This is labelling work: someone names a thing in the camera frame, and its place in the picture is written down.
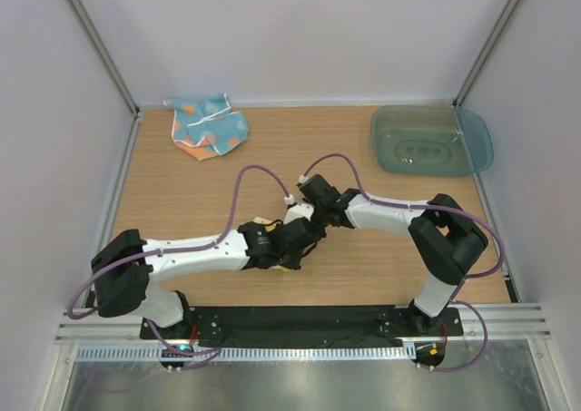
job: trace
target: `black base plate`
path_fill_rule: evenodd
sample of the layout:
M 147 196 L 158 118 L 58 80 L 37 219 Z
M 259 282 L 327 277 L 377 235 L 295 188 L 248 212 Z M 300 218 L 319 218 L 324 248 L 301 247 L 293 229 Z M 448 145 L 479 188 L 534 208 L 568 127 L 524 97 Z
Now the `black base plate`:
M 401 346 L 398 338 L 422 336 L 408 322 L 407 308 L 354 307 L 196 307 L 197 336 L 203 347 L 362 348 Z M 426 337 L 464 334 L 456 308 L 446 308 Z M 140 338 L 155 339 L 142 324 Z M 190 334 L 182 337 L 190 339 Z

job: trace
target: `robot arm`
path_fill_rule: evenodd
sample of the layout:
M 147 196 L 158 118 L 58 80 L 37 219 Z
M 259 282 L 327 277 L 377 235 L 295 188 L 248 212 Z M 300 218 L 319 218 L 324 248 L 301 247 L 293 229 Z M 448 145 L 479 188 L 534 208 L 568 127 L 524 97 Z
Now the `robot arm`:
M 448 195 L 414 202 L 370 196 L 373 200 L 407 206 L 399 208 L 373 203 L 355 189 L 340 194 L 320 175 L 299 184 L 299 189 L 315 207 L 313 220 L 323 227 L 374 228 L 413 239 L 428 268 L 421 291 L 409 304 L 409 319 L 422 333 L 428 333 L 437 324 L 456 288 L 488 245 L 486 236 L 472 220 L 410 207 L 434 204 L 460 209 Z M 447 234 L 440 231 L 443 228 L 448 230 Z
M 372 197 L 408 206 L 399 208 L 373 203 L 355 189 L 341 194 L 320 175 L 310 177 L 299 188 L 306 202 L 290 206 L 283 222 L 245 223 L 209 249 L 202 247 L 218 236 L 142 240 L 138 230 L 122 232 L 93 259 L 93 273 L 134 254 L 142 258 L 96 280 L 99 315 L 143 316 L 163 328 L 166 337 L 179 337 L 193 323 L 189 304 L 180 292 L 162 289 L 160 282 L 209 270 L 299 269 L 303 251 L 324 238 L 325 228 L 332 225 L 387 230 L 413 239 L 428 267 L 428 278 L 409 304 L 409 321 L 419 333 L 428 334 L 487 246 L 487 238 L 472 220 L 410 208 L 435 204 L 459 209 L 448 195 L 416 202 Z
M 302 204 L 284 222 L 247 222 L 219 236 L 187 240 L 142 240 L 138 230 L 126 230 L 92 261 L 93 273 L 130 255 L 143 258 L 103 275 L 95 282 L 99 315 L 134 314 L 153 320 L 168 336 L 180 336 L 192 320 L 185 296 L 164 290 L 160 282 L 209 270 L 299 269 L 302 252 L 321 233 L 309 221 L 312 207 Z

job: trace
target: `blue cloth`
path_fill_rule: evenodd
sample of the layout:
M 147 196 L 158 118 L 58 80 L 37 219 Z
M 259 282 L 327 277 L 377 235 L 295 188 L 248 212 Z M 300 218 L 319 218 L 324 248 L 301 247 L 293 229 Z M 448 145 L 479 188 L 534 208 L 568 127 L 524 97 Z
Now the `blue cloth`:
M 248 123 L 240 112 L 226 113 L 191 123 L 188 134 L 193 143 L 203 145 L 207 141 L 219 155 L 224 155 L 248 138 Z
M 226 154 L 248 139 L 248 123 L 242 113 L 230 113 L 225 93 L 202 103 L 178 98 L 163 105 L 174 109 L 173 142 L 198 160 Z

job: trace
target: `metal extrusion bar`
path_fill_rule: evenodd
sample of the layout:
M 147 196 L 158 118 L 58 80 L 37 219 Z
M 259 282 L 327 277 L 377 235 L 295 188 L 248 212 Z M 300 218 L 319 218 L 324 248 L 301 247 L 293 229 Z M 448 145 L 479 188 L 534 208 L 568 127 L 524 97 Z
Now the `metal extrusion bar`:
M 109 55 L 109 51 L 104 45 L 101 36 L 97 33 L 97 30 L 93 24 L 93 21 L 91 20 L 91 17 L 89 16 L 89 14 L 87 14 L 87 11 L 83 6 L 83 2 L 81 0 L 66 0 L 66 2 L 71 6 L 74 15 L 76 16 L 79 24 L 83 28 L 85 35 L 87 36 L 87 39 L 89 40 L 89 42 L 93 46 L 93 49 L 97 53 L 97 56 L 101 60 L 105 68 L 105 71 L 107 71 L 107 73 L 113 80 L 113 83 L 117 88 L 117 91 L 119 91 L 119 94 L 125 101 L 125 104 L 127 104 L 127 107 L 129 108 L 131 113 L 134 116 L 136 116 L 138 112 L 137 104 L 135 103 L 133 97 L 131 96 L 131 93 L 129 92 L 129 89 L 125 84 L 125 81 L 123 80 L 121 74 L 119 73 L 117 66 L 115 66 L 113 59 Z
M 528 346 L 535 362 L 538 377 L 543 386 L 545 397 L 550 409 L 568 411 L 574 409 L 563 386 L 563 378 L 558 371 L 558 365 L 553 358 L 555 343 L 546 340 L 528 340 Z
M 470 151 L 468 143 L 467 143 L 466 138 L 464 136 L 464 133 L 462 132 L 462 121 L 460 120 L 460 116 L 455 113 L 454 117 L 456 120 L 456 127 L 460 133 L 460 137 L 462 138 L 462 142 L 464 143 L 464 148 L 466 149 L 466 155 L 470 161 L 470 165 L 471 165 L 471 167 L 475 167 L 475 163 L 474 163 L 473 158 L 472 158 L 472 152 Z M 492 228 L 494 228 L 497 232 L 499 232 L 497 222 L 494 218 L 494 213 L 492 212 L 492 209 L 490 207 L 490 202 L 488 201 L 488 196 L 487 196 L 486 189 L 484 187 L 484 182 L 482 181 L 482 177 L 480 176 L 480 172 L 475 172 L 472 175 L 472 177 L 474 179 L 474 185 L 476 187 L 478 197 L 480 198 L 480 205 L 482 205 L 482 210 L 484 211 L 484 215 L 487 219 L 487 222 L 492 226 Z M 497 252 L 497 255 L 500 256 L 500 249 L 498 248 L 498 245 L 496 244 L 495 241 L 493 241 L 492 244 L 494 246 L 495 251 Z M 507 252 L 505 252 L 505 254 L 506 254 L 506 257 L 505 257 L 505 260 L 502 264 L 502 273 L 504 275 L 505 282 L 507 284 L 507 291 L 508 291 L 508 294 L 510 296 L 511 302 L 520 302 L 521 300 L 520 300 L 520 297 L 518 295 L 517 288 L 514 285 L 514 281 L 512 280 L 512 277 L 510 274 L 510 260 L 508 258 Z
M 54 347 L 56 347 L 58 357 L 54 364 L 53 376 L 46 391 L 44 402 L 40 407 L 44 411 L 62 409 L 78 350 L 76 345 Z
M 123 147 L 123 156 L 119 163 L 119 169 L 115 180 L 113 183 L 112 191 L 109 195 L 109 200 L 107 201 L 107 208 L 104 214 L 104 220 L 101 223 L 101 232 L 99 239 L 94 247 L 94 252 L 100 251 L 111 239 L 111 234 L 113 232 L 113 225 L 115 224 L 115 218 L 117 216 L 117 210 L 119 209 L 119 202 L 121 201 L 121 195 L 123 193 L 123 187 L 125 186 L 125 179 L 127 178 L 127 172 L 129 171 L 129 164 L 133 156 L 133 149 L 137 143 L 137 134 L 139 128 L 142 124 L 142 114 L 139 113 L 133 118 L 129 132 L 127 134 L 127 140 L 125 146 Z M 83 307 L 90 307 L 93 305 L 94 301 L 94 291 L 93 288 L 86 292 L 83 298 Z
M 472 86 L 477 81 L 488 59 L 494 52 L 502 36 L 505 34 L 506 30 L 508 29 L 508 26 L 512 22 L 513 18 L 517 13 L 518 8 L 522 5 L 522 3 L 523 0 L 507 0 L 505 6 L 502 9 L 502 12 L 500 13 L 500 16 L 498 17 L 497 21 L 492 27 L 492 31 L 490 32 L 487 40 L 482 46 L 482 49 L 480 50 L 480 53 L 478 54 L 476 61 L 472 65 L 472 68 L 470 69 L 468 76 L 466 77 L 464 83 L 460 87 L 458 97 L 454 101 L 455 106 L 461 106 L 466 101 L 468 94 L 472 89 Z
M 450 340 L 481 340 L 480 322 L 468 308 L 458 308 L 465 335 Z M 520 338 L 550 338 L 547 323 L 538 304 L 480 304 L 475 306 L 486 321 L 490 339 L 506 340 Z M 119 318 L 100 318 L 92 315 L 82 320 L 63 317 L 56 333 L 56 344 L 128 344 L 156 343 L 139 339 L 142 318 L 122 316 Z M 425 338 L 407 338 L 406 341 L 424 341 Z

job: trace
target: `orange polka dot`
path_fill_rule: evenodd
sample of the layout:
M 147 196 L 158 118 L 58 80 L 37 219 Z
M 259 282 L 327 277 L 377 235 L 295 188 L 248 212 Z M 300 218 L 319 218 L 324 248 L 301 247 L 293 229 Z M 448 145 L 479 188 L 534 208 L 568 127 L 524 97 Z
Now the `orange polka dot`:
M 218 152 L 208 152 L 208 151 L 204 150 L 203 148 L 193 148 L 191 146 L 186 146 L 180 142 L 175 142 L 175 146 L 180 148 L 182 151 L 187 152 L 194 159 L 196 159 L 198 161 L 206 160 L 206 159 L 209 159 L 211 157 L 215 157 L 216 155 L 218 155 Z
M 193 105 L 189 105 L 189 104 L 183 105 L 182 110 L 188 114 L 196 113 L 195 109 L 193 108 Z

